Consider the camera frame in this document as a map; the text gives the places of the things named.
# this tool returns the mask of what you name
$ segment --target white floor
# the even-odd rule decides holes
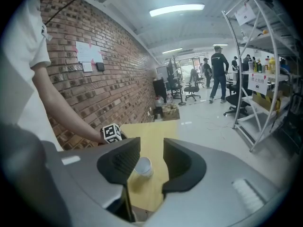
[[[259,143],[250,153],[250,144],[237,130],[232,129],[234,114],[223,116],[224,112],[229,111],[230,104],[220,103],[221,89],[217,90],[214,102],[209,104],[211,90],[200,86],[196,94],[200,95],[201,99],[196,97],[195,102],[193,98],[189,98],[186,106],[179,107],[179,139],[233,154],[263,174],[278,188],[288,185],[295,173],[298,155],[281,145],[274,136]]]

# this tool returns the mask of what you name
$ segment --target shelf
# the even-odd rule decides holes
[[[255,101],[252,100],[252,96],[249,96],[250,98],[250,102],[248,101],[247,97],[243,97],[242,99],[246,102],[246,103],[250,103],[251,106],[253,106],[256,109],[256,113],[264,113],[266,115],[269,115],[269,111],[267,109],[265,109],[264,107],[262,107],[261,105],[259,105],[258,103],[256,103]],[[289,105],[290,102],[290,97],[286,97],[283,96],[281,97],[281,106],[280,106],[280,111],[283,111],[287,105]],[[274,117],[276,115],[276,111],[273,111],[271,114],[271,118]],[[245,121],[245,117],[238,119],[238,121]]]
[[[269,73],[259,73],[259,72],[250,72],[250,71],[243,71],[242,74],[243,75],[249,75],[249,74],[258,74],[258,75],[266,75],[268,78],[270,79],[275,79],[276,78],[276,75],[275,74],[269,74]],[[291,74],[292,78],[293,79],[296,79],[296,78],[300,78],[301,76],[300,75],[295,75],[295,74]],[[283,74],[280,74],[279,75],[279,81],[286,81],[288,80],[288,75],[283,75]]]
[[[266,137],[268,137],[269,135],[271,135],[277,128],[278,126],[282,123],[284,117],[287,116],[287,111],[284,111],[276,120],[275,124],[274,124],[274,127],[272,130],[271,127],[272,127],[272,124],[273,124],[273,121],[274,121],[274,118],[272,118],[267,127],[265,128],[264,130],[264,133],[263,135],[261,136],[261,139],[259,142],[261,142],[262,140],[264,140]],[[267,115],[264,114],[264,113],[261,113],[258,115],[258,118],[259,118],[259,121],[260,121],[260,124],[261,124],[261,127],[265,124],[265,121],[267,119]],[[246,121],[240,121],[238,120],[237,121],[238,124],[236,124],[236,127],[240,130],[240,132],[242,132],[243,134],[248,134],[250,136],[250,138],[252,138],[254,141],[256,141],[258,139],[258,136],[260,134],[259,132],[259,128],[258,128],[258,124],[257,124],[257,120],[255,117],[253,118],[249,118],[248,120]]]
[[[274,35],[278,55],[295,55],[299,56],[291,47],[293,46],[293,41],[288,38],[281,38],[277,35]],[[239,46],[244,47],[246,43],[239,43]],[[273,54],[274,48],[271,42],[270,34],[260,35],[251,39],[247,48],[257,49],[261,51],[266,51]]]

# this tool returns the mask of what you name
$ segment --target black box on wall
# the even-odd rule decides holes
[[[96,65],[97,65],[98,71],[104,71],[104,70],[105,70],[105,69],[104,69],[104,63],[102,63],[102,62],[97,62]]]

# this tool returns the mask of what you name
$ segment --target cap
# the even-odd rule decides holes
[[[221,46],[219,46],[219,45],[216,45],[216,46],[214,47],[214,50],[215,50],[215,51],[217,51],[217,50],[219,50],[219,49],[223,49],[223,48],[221,48]]]

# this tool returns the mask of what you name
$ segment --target jeans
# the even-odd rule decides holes
[[[206,87],[209,87],[211,77],[210,76],[205,76],[205,77],[206,77]]]
[[[213,86],[212,92],[210,94],[210,97],[214,98],[214,96],[216,95],[219,83],[221,83],[221,89],[222,89],[221,99],[224,100],[225,95],[226,95],[226,77],[225,77],[225,75],[214,77],[214,86]]]

